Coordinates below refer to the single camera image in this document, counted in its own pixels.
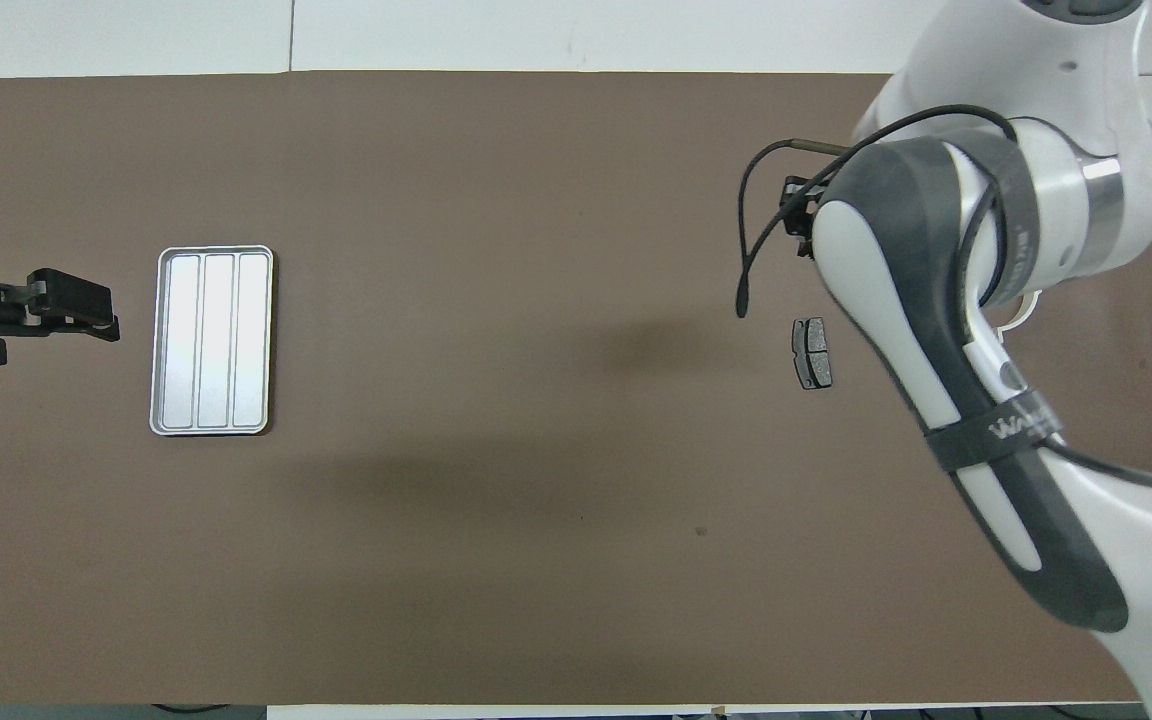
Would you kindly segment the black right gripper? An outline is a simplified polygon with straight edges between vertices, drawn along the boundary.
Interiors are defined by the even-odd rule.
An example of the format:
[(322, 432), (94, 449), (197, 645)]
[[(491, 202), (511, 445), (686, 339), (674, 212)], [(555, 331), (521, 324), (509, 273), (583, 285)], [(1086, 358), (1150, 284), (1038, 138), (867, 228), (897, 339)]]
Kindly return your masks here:
[(826, 191), (826, 184), (810, 181), (806, 177), (787, 176), (781, 194), (783, 210), (783, 228), (788, 236), (797, 241), (797, 256), (814, 259), (813, 225), (814, 214), (820, 204), (820, 196)]

